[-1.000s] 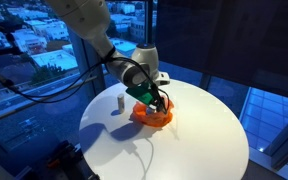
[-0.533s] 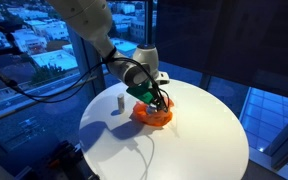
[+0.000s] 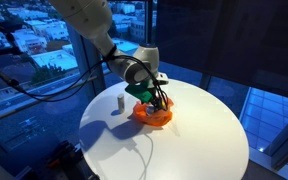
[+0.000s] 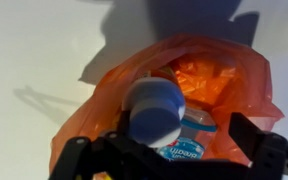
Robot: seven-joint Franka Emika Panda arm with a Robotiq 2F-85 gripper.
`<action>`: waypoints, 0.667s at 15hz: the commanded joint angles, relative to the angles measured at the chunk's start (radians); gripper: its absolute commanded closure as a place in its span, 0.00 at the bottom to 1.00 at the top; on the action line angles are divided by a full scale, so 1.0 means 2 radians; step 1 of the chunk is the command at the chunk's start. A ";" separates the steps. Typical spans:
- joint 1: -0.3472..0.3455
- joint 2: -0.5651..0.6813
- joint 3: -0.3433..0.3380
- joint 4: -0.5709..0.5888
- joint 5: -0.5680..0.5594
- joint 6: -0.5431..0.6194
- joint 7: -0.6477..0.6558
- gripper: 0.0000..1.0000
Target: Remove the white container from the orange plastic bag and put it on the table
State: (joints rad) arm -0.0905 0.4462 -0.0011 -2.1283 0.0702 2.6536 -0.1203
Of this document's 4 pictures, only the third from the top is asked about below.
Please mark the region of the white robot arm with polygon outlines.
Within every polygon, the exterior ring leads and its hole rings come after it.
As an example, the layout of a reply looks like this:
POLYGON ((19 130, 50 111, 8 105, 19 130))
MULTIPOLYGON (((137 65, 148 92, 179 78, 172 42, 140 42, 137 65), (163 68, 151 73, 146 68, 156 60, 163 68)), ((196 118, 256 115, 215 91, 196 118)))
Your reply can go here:
POLYGON ((112 12, 107 0, 49 0, 49 3, 96 47, 109 69, 128 84, 127 93, 142 104, 151 104, 155 111, 168 109, 167 94, 161 88, 168 80, 158 71, 158 48, 139 45, 132 55, 119 50, 108 34, 112 12))

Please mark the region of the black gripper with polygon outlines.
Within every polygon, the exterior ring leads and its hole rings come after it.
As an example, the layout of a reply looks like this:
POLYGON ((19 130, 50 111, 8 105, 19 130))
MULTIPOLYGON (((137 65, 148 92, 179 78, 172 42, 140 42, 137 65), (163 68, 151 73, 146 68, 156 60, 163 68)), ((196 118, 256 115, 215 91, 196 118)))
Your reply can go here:
POLYGON ((160 90, 156 90, 155 88, 149 88, 148 91, 152 95, 150 103, 156 110, 166 110, 166 100, 167 98, 164 96, 164 93, 160 90))

